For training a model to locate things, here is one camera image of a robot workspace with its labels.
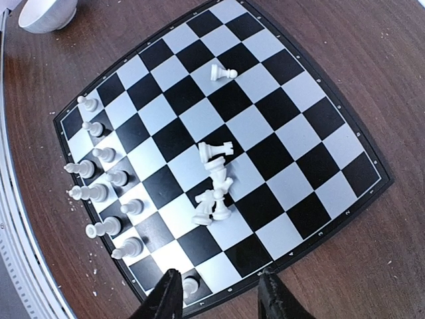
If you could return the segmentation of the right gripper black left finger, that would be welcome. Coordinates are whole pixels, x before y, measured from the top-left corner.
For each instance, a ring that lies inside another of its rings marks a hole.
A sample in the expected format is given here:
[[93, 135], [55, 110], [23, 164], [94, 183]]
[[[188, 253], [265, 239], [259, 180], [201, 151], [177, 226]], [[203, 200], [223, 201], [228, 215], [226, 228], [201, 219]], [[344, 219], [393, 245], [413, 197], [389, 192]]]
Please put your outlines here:
[[182, 319], [182, 317], [183, 286], [181, 273], [176, 269], [169, 269], [129, 319]]

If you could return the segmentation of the white chess queen piece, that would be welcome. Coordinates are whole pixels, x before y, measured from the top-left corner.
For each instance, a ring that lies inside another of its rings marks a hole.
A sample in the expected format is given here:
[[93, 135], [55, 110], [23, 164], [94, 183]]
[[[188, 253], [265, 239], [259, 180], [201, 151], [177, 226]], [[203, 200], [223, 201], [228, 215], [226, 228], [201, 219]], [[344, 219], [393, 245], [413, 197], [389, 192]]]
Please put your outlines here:
[[89, 224], [85, 228], [86, 235], [94, 239], [104, 235], [117, 235], [122, 229], [120, 220], [117, 217], [106, 217], [103, 222]]

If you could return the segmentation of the white piece row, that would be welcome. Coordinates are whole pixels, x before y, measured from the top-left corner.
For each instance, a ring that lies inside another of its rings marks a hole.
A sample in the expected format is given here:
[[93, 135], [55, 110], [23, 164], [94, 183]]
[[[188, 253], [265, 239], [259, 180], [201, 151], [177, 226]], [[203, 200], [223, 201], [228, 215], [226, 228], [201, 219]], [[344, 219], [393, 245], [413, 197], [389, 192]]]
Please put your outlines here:
[[139, 215], [144, 208], [144, 204], [139, 199], [132, 199], [120, 207], [120, 211], [126, 215]]

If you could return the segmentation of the white chess bishop piece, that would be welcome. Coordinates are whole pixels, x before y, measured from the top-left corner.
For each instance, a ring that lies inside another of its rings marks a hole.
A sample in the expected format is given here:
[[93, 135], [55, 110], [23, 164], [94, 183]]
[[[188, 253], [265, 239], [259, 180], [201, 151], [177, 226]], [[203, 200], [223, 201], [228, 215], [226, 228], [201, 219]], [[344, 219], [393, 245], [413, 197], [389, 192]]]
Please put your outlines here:
[[136, 257], [143, 252], [143, 243], [136, 237], [130, 237], [123, 242], [123, 245], [112, 251], [111, 257], [116, 260], [124, 257]]

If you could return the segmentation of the white chess pawn piece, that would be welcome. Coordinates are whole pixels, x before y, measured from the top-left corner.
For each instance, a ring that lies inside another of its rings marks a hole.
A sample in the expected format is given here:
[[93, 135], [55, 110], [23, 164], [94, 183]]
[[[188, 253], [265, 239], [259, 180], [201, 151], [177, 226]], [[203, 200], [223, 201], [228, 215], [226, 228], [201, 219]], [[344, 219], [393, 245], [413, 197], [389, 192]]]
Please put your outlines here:
[[187, 299], [199, 289], [199, 282], [195, 277], [188, 276], [182, 281], [183, 298]]

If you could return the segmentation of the white pawn second row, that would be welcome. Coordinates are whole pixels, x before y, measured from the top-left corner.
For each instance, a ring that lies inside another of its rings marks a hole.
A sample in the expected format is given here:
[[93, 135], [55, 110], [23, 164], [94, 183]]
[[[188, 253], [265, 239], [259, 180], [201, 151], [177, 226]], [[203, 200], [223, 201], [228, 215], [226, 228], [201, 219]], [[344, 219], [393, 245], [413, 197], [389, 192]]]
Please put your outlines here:
[[88, 131], [88, 133], [94, 137], [100, 137], [104, 131], [103, 125], [99, 122], [83, 122], [82, 128]]

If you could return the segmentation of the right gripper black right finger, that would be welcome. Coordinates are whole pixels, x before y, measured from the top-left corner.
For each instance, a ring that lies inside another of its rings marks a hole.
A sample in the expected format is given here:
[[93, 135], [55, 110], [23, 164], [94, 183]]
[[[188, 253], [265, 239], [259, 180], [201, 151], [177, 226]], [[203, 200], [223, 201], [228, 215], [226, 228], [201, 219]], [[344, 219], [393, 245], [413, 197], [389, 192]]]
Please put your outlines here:
[[271, 268], [263, 270], [258, 283], [258, 317], [315, 319]]

